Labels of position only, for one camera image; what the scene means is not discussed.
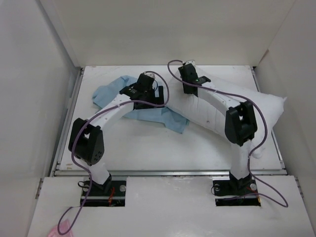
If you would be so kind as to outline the light blue pillowcase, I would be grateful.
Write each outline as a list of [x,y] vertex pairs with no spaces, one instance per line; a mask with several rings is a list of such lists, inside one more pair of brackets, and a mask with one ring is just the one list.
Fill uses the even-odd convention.
[[[121,89],[136,81],[137,78],[135,77],[121,76],[108,85],[98,87],[92,95],[93,104],[101,109],[106,107],[114,100]],[[166,128],[177,133],[183,133],[186,126],[190,123],[187,118],[172,111],[168,107],[134,110],[125,114],[124,117],[128,119],[162,123]]]

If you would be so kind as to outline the white pillow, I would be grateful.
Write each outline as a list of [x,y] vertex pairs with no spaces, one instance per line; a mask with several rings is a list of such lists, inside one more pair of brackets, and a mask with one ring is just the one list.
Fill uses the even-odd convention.
[[[259,109],[254,109],[258,130],[252,140],[252,148],[259,145],[265,135],[264,124],[259,114],[260,112],[263,114],[267,124],[267,133],[271,133],[274,125],[284,111],[283,105],[286,101],[285,98],[239,86],[233,82],[215,77],[200,68],[196,68],[196,71],[199,76],[206,76],[211,79],[218,90],[245,96],[259,107]],[[185,94],[183,91],[183,84],[175,78],[169,79],[168,86],[170,96],[167,107],[169,109],[186,117],[188,120],[219,134],[223,138],[226,137],[224,133],[224,115],[222,115],[214,106],[194,95]]]

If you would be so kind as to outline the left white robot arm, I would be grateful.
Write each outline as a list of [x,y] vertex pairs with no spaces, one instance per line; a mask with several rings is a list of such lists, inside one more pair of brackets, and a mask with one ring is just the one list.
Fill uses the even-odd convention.
[[104,133],[124,115],[142,109],[164,107],[170,97],[167,84],[153,88],[157,74],[141,73],[137,81],[121,89],[114,99],[95,115],[77,118],[71,129],[68,149],[72,161],[89,175],[94,191],[105,196],[110,192],[112,177],[102,160],[105,153]]

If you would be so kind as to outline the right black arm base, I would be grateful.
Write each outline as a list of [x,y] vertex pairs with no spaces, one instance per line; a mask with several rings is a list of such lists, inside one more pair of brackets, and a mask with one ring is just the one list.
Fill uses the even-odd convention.
[[236,180],[234,177],[215,179],[211,191],[215,196],[217,207],[261,206],[256,181],[250,176],[241,180]]

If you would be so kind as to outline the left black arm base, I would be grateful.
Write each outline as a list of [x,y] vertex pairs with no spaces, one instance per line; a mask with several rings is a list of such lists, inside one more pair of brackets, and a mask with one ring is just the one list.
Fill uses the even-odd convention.
[[90,179],[78,181],[78,186],[81,188],[80,205],[85,200],[83,206],[86,207],[124,207],[126,195],[126,180],[114,179],[107,181],[105,186],[92,182],[90,192]]

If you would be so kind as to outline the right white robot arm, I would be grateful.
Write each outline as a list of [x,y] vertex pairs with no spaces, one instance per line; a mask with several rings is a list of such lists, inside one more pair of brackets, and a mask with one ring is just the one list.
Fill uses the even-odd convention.
[[178,68],[185,94],[193,94],[215,107],[225,117],[224,133],[231,143],[232,167],[227,181],[228,189],[221,188],[224,195],[244,195],[251,184],[247,163],[251,140],[257,131],[253,104],[240,102],[226,94],[216,93],[215,84],[206,76],[199,77],[191,63]]

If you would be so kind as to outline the pink cloth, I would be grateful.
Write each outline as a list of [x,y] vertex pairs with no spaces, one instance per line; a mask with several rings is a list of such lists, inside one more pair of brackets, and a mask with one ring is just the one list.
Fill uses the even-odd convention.
[[[64,232],[66,232],[66,231],[69,229],[69,227],[70,227],[70,222],[69,222],[69,220],[67,219],[67,220],[62,221],[62,222],[60,223],[60,225],[59,225],[59,230],[60,230],[60,232],[64,233]],[[67,234],[65,234],[65,235],[60,235],[60,234],[58,233],[58,225],[56,225],[55,227],[53,227],[53,228],[50,230],[50,232],[48,233],[48,235],[47,235],[47,237],[61,237],[61,236],[63,236],[63,237],[73,237],[74,235],[73,235],[73,232],[72,232],[72,231],[69,231],[69,232],[68,232]]]

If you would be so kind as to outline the front aluminium rail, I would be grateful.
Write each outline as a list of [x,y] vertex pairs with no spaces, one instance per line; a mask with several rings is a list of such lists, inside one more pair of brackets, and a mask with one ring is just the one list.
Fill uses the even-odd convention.
[[[287,175],[285,169],[279,170],[252,170],[254,175],[259,176],[272,176],[272,175]],[[228,176],[229,172],[226,170],[112,170],[109,171],[112,176]],[[55,176],[86,176],[86,171],[84,170],[55,170],[52,171],[51,177]]]

